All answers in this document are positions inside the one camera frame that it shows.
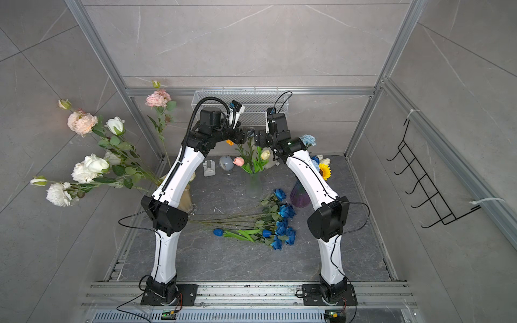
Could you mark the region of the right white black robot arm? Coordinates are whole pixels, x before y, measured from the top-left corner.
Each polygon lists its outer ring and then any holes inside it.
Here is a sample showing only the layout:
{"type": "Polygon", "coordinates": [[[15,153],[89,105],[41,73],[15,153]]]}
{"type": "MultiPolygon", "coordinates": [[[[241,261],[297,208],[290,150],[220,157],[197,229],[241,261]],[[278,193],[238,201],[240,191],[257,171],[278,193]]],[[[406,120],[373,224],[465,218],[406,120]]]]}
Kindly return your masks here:
{"type": "Polygon", "coordinates": [[[347,220],[349,201],[340,197],[324,179],[320,168],[308,153],[316,139],[311,135],[291,138],[289,131],[268,133],[260,130],[254,135],[255,144],[269,148],[276,157],[296,175],[305,189],[314,209],[307,224],[319,246],[320,293],[328,304],[336,304],[348,291],[347,277],[343,272],[341,255],[341,235],[347,220]]]}

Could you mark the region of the blue tulip pile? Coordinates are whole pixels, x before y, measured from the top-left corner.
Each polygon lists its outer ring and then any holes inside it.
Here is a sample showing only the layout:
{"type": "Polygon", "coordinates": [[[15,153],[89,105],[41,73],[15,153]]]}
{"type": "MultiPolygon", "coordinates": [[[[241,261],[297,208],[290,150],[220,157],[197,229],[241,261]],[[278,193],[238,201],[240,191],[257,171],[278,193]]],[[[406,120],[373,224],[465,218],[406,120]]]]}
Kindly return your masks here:
{"type": "Polygon", "coordinates": [[[245,238],[255,241],[259,239],[268,239],[271,237],[272,232],[269,230],[261,230],[261,229],[255,229],[255,230],[239,230],[239,234],[243,235],[245,238]]]}

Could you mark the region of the blue rose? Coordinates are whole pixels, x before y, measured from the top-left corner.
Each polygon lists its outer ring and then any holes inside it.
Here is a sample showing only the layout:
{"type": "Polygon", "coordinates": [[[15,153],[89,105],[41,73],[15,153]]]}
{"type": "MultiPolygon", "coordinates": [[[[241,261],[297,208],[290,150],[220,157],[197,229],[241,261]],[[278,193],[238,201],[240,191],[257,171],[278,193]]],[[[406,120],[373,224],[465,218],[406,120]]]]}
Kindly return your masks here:
{"type": "Polygon", "coordinates": [[[283,246],[283,240],[276,236],[273,232],[270,238],[268,239],[259,239],[254,241],[253,243],[261,243],[271,247],[273,250],[281,250],[283,246]]]}
{"type": "Polygon", "coordinates": [[[285,231],[283,239],[287,245],[295,245],[296,231],[292,227],[288,227],[285,231]]]}

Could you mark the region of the light blue carnation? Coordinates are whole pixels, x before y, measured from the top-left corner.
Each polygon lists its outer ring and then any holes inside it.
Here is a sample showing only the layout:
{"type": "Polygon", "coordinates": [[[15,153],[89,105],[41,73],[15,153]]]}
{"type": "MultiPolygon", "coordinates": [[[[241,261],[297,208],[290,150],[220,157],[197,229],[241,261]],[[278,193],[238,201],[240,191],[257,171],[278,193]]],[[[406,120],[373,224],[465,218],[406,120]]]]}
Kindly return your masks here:
{"type": "Polygon", "coordinates": [[[303,135],[300,137],[306,148],[314,147],[316,145],[316,138],[312,135],[303,135]]]}

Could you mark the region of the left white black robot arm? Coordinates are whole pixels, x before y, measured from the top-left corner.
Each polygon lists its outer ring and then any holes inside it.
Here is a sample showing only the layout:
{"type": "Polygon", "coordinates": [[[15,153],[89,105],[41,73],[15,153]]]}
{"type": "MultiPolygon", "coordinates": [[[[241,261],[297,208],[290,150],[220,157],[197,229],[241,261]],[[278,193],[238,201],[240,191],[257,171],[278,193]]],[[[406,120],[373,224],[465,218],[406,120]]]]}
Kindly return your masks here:
{"type": "Polygon", "coordinates": [[[240,129],[239,117],[245,107],[232,101],[226,114],[220,109],[196,107],[179,155],[163,183],[141,205],[152,221],[156,237],[153,269],[145,282],[143,305],[179,303],[176,286],[176,252],[188,213],[179,209],[181,196],[196,169],[217,143],[230,140],[243,143],[248,135],[240,129]]]}

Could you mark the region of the yellow wavy glass vase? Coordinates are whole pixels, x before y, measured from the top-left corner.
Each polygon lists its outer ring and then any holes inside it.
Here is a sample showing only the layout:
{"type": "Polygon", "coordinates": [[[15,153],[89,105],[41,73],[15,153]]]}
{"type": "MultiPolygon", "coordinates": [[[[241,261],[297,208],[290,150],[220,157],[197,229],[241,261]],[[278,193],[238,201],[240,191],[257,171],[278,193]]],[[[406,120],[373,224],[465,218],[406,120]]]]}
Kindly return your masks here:
{"type": "Polygon", "coordinates": [[[178,209],[180,209],[181,211],[184,211],[186,213],[191,213],[194,209],[190,189],[191,189],[191,186],[189,184],[187,184],[187,186],[185,187],[185,189],[181,195],[180,202],[178,205],[178,209]]]}

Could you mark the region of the blue rose picked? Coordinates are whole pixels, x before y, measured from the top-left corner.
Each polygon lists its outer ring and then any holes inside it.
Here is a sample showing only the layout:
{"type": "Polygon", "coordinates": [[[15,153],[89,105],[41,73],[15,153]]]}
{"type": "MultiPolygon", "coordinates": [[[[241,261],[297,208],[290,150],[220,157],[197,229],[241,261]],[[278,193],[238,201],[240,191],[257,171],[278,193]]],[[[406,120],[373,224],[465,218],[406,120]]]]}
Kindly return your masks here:
{"type": "Polygon", "coordinates": [[[283,205],[285,203],[286,197],[286,193],[280,188],[277,188],[261,201],[261,205],[264,207],[270,205],[283,205]]]}
{"type": "Polygon", "coordinates": [[[196,224],[200,224],[206,227],[211,228],[212,230],[215,229],[223,229],[223,230],[255,230],[255,229],[261,229],[261,230],[269,230],[273,232],[275,235],[283,236],[285,235],[285,231],[288,227],[288,223],[285,221],[268,221],[268,220],[238,220],[236,222],[223,222],[223,221],[215,221],[215,222],[209,222],[209,221],[193,221],[196,224]]]}
{"type": "Polygon", "coordinates": [[[209,220],[229,220],[229,219],[240,219],[248,217],[268,217],[272,219],[285,218],[290,219],[296,215],[294,208],[289,204],[284,205],[268,205],[261,212],[252,213],[247,215],[223,215],[222,217],[215,218],[209,215],[209,220]]]}

